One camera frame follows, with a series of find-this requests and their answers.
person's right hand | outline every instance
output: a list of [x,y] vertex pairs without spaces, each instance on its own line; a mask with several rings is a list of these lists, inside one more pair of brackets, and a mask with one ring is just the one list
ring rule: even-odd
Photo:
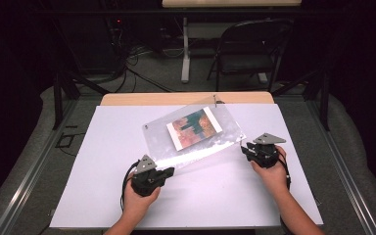
[[[279,151],[279,158],[286,163],[286,152],[282,147],[276,146]],[[277,162],[270,168],[262,168],[255,161],[251,161],[253,170],[260,175],[267,190],[274,196],[289,191],[286,185],[286,170],[283,165]]]

white table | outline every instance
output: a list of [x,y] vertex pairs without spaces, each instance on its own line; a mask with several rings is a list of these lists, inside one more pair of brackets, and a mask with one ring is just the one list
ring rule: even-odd
[[[182,93],[181,97],[193,99],[189,94],[196,98],[209,95]],[[246,97],[237,104],[226,104],[248,136],[245,141],[264,132],[287,140],[280,145],[288,154],[291,192],[313,221],[323,224],[277,105],[259,104],[259,98],[270,98],[269,94],[220,94],[226,103],[230,99],[241,100],[242,94]],[[102,102],[104,106],[97,108],[50,227],[107,228],[117,221],[121,215],[119,198],[123,177],[131,164],[148,153],[142,125],[181,107],[154,106],[166,103],[166,100],[153,102],[151,98],[155,96],[140,94],[120,99],[119,95],[112,95],[110,101]],[[173,103],[175,99],[169,98],[177,96],[159,94],[158,97],[167,97]],[[136,97],[139,102],[133,100],[133,105],[109,106],[121,103],[120,100],[127,104]],[[278,225],[279,213],[274,201],[241,153],[239,144],[235,144],[176,170],[175,175],[166,180],[159,198],[137,229],[244,229]]]
[[[302,0],[163,0],[164,8],[230,8],[230,7],[298,7]],[[189,81],[190,55],[188,38],[219,38],[230,25],[235,23],[199,23],[188,25],[183,19],[184,58],[181,81]]]

dark background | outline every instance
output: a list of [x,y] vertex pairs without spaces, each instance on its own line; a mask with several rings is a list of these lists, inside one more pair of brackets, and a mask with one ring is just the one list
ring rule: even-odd
[[[50,19],[33,17],[28,11],[43,6],[63,10],[134,7],[123,2],[108,1],[108,5],[101,5],[96,0],[0,1],[0,186],[36,126],[42,109],[39,94],[52,86],[56,71],[68,69],[87,74],[120,71],[122,48],[112,45],[115,39],[108,31],[112,27],[109,22],[64,19],[54,27]],[[303,8],[339,9],[348,2],[304,1]],[[160,1],[151,1],[137,6],[161,5]],[[160,28],[167,27],[167,19],[141,17],[125,24],[122,29],[132,34],[137,43],[146,43],[157,51],[163,46]],[[337,20],[297,19],[279,79],[296,79],[316,69],[340,25],[342,22]],[[146,34],[138,29],[155,36],[147,41]],[[360,24],[348,33],[350,41],[331,70],[330,92],[344,104],[355,122],[367,152],[368,166],[376,176],[376,4],[361,15]]]

gray carpet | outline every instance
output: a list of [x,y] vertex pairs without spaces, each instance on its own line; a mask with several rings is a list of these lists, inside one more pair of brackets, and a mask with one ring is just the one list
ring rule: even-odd
[[[181,84],[179,77],[181,72],[181,60],[145,54],[137,60],[137,65],[131,67],[140,74],[155,80],[174,91],[213,91],[214,79],[206,80],[211,59],[195,59],[191,62],[191,80],[188,84]],[[110,91],[115,91],[123,77],[102,83],[101,85]],[[250,87],[264,88],[255,77],[239,77],[234,79],[227,77],[221,82],[221,90],[237,90]],[[47,214],[56,208],[64,187],[67,183],[71,167],[74,162],[83,133],[86,131],[95,107],[100,104],[101,96],[88,87],[80,86],[82,96],[75,102],[72,115],[63,126],[64,135],[73,136],[69,148],[52,146],[36,184],[30,193],[28,200],[23,205],[10,234],[38,234],[51,220]],[[150,82],[127,74],[127,80],[119,92],[164,92]],[[299,94],[301,87],[293,90],[292,94]],[[13,171],[0,190],[0,218],[10,204],[19,185],[21,184],[28,168],[41,154],[46,140],[53,133],[54,123],[52,89],[42,94],[44,109],[40,121],[32,134],[23,154],[20,156]],[[298,95],[276,98],[286,124],[289,128],[295,148],[303,165],[307,180],[315,197],[320,201],[319,210],[325,225],[322,229],[327,234],[365,234],[364,229],[353,209],[338,174],[334,167],[331,151],[322,137],[322,132],[316,125],[316,117],[309,111],[307,102]],[[376,181],[366,167],[365,152],[359,135],[351,119],[345,112],[341,103],[331,98],[329,123],[331,134],[345,159],[355,183],[365,198],[376,220]],[[61,142],[67,145],[69,139]],[[45,230],[44,234],[100,234],[102,231],[61,231],[54,229]],[[242,231],[245,234],[254,234],[255,231]],[[185,232],[185,234],[203,234],[199,231]],[[239,234],[238,231],[213,232],[215,234]],[[256,230],[256,234],[283,234],[280,228],[268,228]]]

wooden table edge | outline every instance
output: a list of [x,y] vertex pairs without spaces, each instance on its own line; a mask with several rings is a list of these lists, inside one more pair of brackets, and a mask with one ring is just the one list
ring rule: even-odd
[[216,95],[226,104],[274,104],[266,91],[253,92],[175,92],[107,94],[101,106],[189,105]]

